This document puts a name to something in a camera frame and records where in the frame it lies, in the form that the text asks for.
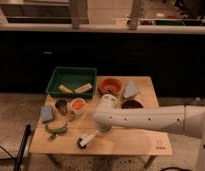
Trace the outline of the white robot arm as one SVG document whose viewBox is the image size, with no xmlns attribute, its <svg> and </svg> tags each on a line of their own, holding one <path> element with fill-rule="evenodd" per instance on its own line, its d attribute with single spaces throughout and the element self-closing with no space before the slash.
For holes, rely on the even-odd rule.
<svg viewBox="0 0 205 171">
<path fill-rule="evenodd" d="M 97 129 L 112 126 L 183 134 L 201 140 L 195 171 L 205 171 L 205 106 L 163 106 L 119 109 L 117 99 L 103 95 L 93 112 Z"/>
</svg>

